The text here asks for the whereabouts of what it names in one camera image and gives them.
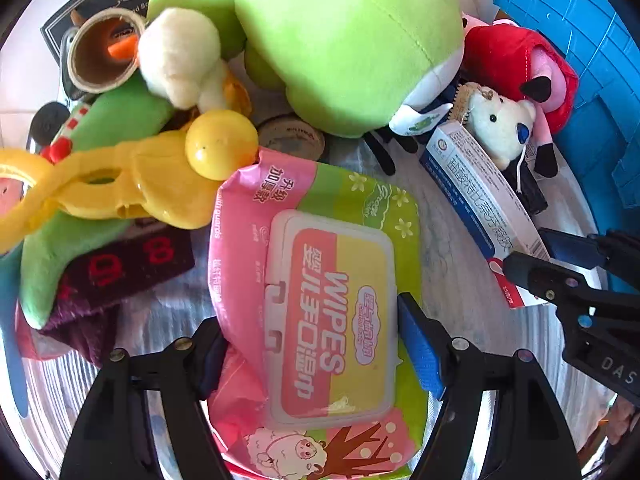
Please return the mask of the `white blue toothpaste box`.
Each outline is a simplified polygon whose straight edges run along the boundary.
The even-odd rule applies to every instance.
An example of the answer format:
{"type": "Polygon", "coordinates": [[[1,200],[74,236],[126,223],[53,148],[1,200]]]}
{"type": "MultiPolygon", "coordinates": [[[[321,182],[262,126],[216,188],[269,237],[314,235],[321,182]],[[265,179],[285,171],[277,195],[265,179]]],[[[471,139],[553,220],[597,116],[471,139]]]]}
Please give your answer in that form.
{"type": "Polygon", "coordinates": [[[547,249],[508,181],[471,133],[460,122],[444,122],[427,141],[420,163],[480,248],[508,306],[543,304],[543,299],[509,282],[503,260],[511,252],[548,260],[547,249]]]}

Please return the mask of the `pink green wet wipes pack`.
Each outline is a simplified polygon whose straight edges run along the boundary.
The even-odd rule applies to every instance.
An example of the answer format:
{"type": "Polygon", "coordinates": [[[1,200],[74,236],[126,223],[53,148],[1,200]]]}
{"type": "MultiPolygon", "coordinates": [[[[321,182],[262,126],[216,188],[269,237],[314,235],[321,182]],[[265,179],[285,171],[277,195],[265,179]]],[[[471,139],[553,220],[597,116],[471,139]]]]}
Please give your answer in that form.
{"type": "Polygon", "coordinates": [[[208,418],[252,479],[396,479],[427,395],[396,300],[421,292],[420,222],[403,188],[261,150],[218,191],[208,284],[229,349],[208,418]]]}

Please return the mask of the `white duck plush yellow scarf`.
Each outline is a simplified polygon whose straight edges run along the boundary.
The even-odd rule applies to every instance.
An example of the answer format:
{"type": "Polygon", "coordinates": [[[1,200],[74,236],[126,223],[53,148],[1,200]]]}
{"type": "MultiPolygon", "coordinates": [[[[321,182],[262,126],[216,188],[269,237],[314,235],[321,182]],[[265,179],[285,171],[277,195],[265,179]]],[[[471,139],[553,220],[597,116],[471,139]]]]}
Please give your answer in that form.
{"type": "Polygon", "coordinates": [[[252,112],[247,90],[221,56],[218,29],[198,11],[163,10],[140,37],[138,64],[149,92],[177,110],[252,112]]]}

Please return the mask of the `small white bear plush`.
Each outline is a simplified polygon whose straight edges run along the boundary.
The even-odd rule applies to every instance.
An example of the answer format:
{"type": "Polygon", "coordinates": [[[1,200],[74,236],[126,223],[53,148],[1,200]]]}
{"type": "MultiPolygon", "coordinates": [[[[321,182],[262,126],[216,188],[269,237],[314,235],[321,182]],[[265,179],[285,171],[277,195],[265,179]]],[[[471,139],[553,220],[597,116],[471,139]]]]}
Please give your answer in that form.
{"type": "Polygon", "coordinates": [[[548,207],[526,164],[536,108],[529,100],[513,101],[476,82],[460,84],[449,113],[474,136],[529,214],[548,207]]]}

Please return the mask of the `dark maroon cloth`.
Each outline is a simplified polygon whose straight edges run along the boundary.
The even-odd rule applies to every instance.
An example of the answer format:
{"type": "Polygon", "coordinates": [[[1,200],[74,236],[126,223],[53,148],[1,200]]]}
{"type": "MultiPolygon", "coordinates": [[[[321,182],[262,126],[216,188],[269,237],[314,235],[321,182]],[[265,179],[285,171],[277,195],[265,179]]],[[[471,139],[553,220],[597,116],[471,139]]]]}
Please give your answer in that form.
{"type": "Polygon", "coordinates": [[[154,223],[75,258],[58,282],[40,334],[67,344],[99,366],[115,347],[125,300],[195,266],[191,232],[154,223]]]}

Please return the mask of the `pink pig plush red dress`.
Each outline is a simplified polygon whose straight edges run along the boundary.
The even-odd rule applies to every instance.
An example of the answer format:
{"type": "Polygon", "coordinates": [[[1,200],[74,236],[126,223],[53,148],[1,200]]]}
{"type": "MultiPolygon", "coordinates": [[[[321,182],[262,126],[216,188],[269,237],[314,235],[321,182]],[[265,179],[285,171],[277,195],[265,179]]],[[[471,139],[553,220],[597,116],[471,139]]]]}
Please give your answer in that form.
{"type": "Polygon", "coordinates": [[[462,66],[470,79],[513,101],[533,102],[537,144],[535,171],[545,178],[558,174],[552,136],[570,119],[579,79],[573,67],[536,30],[510,20],[485,23],[462,15],[462,66]]]}

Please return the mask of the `blue plastic crate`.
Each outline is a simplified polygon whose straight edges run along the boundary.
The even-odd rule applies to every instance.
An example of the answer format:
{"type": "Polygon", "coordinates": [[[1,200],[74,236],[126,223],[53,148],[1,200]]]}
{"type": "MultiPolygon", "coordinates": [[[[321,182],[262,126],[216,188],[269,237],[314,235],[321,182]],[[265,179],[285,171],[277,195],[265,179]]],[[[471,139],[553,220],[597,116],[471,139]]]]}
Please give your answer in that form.
{"type": "Polygon", "coordinates": [[[578,75],[555,143],[600,233],[639,233],[639,49],[608,0],[494,0],[544,35],[578,75]]]}

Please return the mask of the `yellow plastic snowball tongs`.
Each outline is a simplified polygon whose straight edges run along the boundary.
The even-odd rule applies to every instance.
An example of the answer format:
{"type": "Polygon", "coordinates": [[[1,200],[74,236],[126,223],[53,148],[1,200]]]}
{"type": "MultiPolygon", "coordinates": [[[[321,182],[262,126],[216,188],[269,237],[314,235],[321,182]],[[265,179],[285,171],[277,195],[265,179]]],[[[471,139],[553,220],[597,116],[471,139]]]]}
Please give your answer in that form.
{"type": "Polygon", "coordinates": [[[4,150],[2,177],[29,190],[1,218],[1,249],[12,249],[59,211],[89,220],[152,217],[199,229],[213,218],[218,188],[254,164],[258,151],[256,128],[234,110],[210,110],[182,130],[76,152],[57,164],[4,150]]]}

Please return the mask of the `large green frog plush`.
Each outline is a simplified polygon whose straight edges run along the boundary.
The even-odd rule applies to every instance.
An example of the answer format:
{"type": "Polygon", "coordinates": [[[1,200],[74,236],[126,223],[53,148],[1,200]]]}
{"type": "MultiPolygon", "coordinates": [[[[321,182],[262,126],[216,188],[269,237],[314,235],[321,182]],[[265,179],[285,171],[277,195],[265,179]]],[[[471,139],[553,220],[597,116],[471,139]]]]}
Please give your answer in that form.
{"type": "Polygon", "coordinates": [[[423,110],[463,58],[458,0],[149,0],[149,18],[169,8],[207,16],[224,58],[242,56],[254,84],[343,138],[423,110]]]}

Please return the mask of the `black folded umbrella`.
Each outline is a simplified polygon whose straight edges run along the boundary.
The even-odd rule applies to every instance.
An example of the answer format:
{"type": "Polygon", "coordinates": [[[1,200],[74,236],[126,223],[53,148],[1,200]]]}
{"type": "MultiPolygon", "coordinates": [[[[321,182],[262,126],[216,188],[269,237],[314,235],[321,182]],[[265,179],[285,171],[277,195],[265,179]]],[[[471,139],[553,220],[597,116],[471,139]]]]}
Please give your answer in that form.
{"type": "Polygon", "coordinates": [[[50,146],[66,120],[70,118],[70,110],[60,102],[49,102],[40,107],[29,125],[29,144],[37,153],[50,146]]]}

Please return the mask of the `white lint roller refill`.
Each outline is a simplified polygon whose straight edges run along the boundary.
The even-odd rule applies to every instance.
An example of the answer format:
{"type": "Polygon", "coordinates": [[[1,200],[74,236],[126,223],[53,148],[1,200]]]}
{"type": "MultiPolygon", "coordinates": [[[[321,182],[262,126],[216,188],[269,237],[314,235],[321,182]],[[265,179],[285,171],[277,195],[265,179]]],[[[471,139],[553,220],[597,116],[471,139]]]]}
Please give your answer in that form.
{"type": "Polygon", "coordinates": [[[109,8],[94,14],[79,27],[70,49],[70,76],[76,86],[90,94],[101,94],[122,86],[138,68],[134,60],[115,61],[107,46],[120,36],[145,31],[145,18],[124,8],[109,8]]]}

